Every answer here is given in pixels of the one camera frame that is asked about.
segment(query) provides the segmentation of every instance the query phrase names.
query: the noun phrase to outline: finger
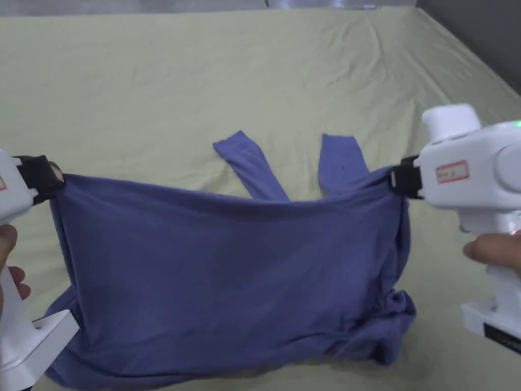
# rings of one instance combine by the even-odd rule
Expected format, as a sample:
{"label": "finger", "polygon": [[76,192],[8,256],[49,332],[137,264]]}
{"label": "finger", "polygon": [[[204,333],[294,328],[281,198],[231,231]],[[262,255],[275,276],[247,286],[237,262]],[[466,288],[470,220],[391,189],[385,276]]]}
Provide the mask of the finger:
{"label": "finger", "polygon": [[510,267],[521,272],[520,235],[481,235],[475,241],[467,243],[463,252],[477,262]]}
{"label": "finger", "polygon": [[7,256],[15,247],[17,238],[18,234],[12,225],[0,227],[0,270],[4,268]]}
{"label": "finger", "polygon": [[11,277],[13,278],[15,284],[19,284],[26,277],[26,273],[19,267],[9,266],[9,271],[11,272]]}
{"label": "finger", "polygon": [[18,289],[18,293],[20,294],[20,297],[22,300],[25,300],[29,297],[31,294],[31,287],[26,284],[16,284],[16,287]]}

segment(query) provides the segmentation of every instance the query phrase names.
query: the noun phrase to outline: bed sheet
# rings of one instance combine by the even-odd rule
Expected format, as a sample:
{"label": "bed sheet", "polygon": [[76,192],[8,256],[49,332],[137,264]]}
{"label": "bed sheet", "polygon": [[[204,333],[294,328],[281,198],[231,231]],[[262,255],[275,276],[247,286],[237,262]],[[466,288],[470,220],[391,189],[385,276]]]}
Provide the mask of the bed sheet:
{"label": "bed sheet", "polygon": [[[374,169],[419,152],[425,109],[458,102],[485,123],[521,117],[521,98],[413,8],[0,19],[1,148],[70,173],[248,197],[212,148],[242,129],[292,200],[317,199],[323,132],[356,136]],[[411,220],[400,287],[418,318],[397,364],[325,360],[168,389],[518,388],[520,357],[463,329],[460,304],[490,291],[455,214],[413,202]],[[16,226],[10,263],[27,270],[37,317],[69,280],[48,206]]]}

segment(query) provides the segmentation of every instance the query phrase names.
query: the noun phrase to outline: red label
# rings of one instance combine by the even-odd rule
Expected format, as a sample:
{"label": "red label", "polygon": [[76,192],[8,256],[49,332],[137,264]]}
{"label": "red label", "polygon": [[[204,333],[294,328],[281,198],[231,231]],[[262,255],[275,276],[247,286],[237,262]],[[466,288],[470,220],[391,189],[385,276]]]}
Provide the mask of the red label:
{"label": "red label", "polygon": [[447,164],[446,166],[439,166],[436,168],[436,179],[439,184],[447,184],[456,182],[457,180],[464,180],[470,176],[468,170],[467,160]]}

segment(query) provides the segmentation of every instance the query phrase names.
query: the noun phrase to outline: wrinkled fabric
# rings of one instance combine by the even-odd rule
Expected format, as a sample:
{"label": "wrinkled fabric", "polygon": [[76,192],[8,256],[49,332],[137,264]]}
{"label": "wrinkled fabric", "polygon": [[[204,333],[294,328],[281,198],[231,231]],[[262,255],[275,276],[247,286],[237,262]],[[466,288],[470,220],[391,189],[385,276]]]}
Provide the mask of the wrinkled fabric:
{"label": "wrinkled fabric", "polygon": [[51,206],[72,285],[48,312],[81,329],[47,375],[96,389],[322,356],[393,363],[416,314],[393,288],[407,203],[353,138],[322,142],[318,201],[289,202],[243,133],[214,147],[256,199],[66,175]]}

